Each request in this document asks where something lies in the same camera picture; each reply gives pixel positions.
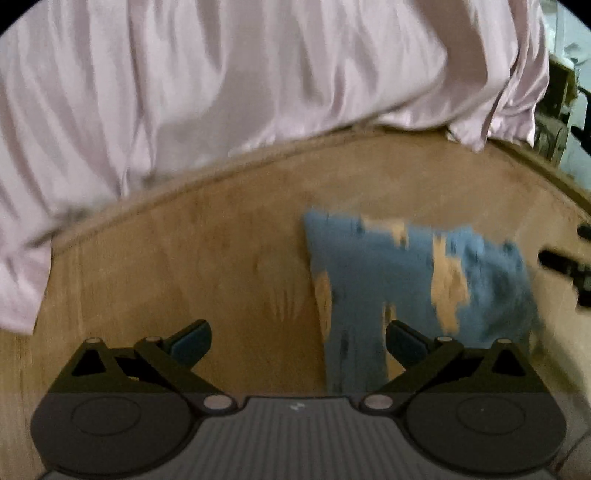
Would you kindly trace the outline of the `blue car print pants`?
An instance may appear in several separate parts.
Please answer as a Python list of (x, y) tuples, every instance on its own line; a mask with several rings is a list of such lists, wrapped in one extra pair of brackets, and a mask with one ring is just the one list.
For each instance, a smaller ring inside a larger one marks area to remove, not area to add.
[(514, 243), (493, 243), (470, 227), (442, 231), (317, 210), (304, 214), (304, 230), (332, 395), (387, 382), (393, 320), (468, 347), (499, 338), (529, 346), (540, 317)]

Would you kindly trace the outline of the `brown patterned handbag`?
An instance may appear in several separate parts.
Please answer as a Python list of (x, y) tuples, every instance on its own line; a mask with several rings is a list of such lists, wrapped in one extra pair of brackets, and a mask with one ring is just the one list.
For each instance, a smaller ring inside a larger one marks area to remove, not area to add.
[(537, 112), (534, 150), (558, 167), (568, 140), (567, 125), (561, 120)]

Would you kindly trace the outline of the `wooden shelf unit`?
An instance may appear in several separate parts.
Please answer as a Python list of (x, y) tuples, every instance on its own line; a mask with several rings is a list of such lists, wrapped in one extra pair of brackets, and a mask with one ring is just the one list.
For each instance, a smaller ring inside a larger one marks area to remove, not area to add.
[(572, 104), (578, 97), (579, 73), (572, 60), (551, 54), (549, 84), (544, 97), (546, 112), (567, 123)]

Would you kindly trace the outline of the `pink satin bed sheet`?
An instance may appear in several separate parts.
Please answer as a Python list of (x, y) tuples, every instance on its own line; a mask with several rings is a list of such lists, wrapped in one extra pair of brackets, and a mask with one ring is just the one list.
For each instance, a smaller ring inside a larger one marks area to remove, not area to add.
[(131, 192), (363, 120), (528, 143), (548, 81), (537, 1), (38, 2), (1, 37), (1, 326)]

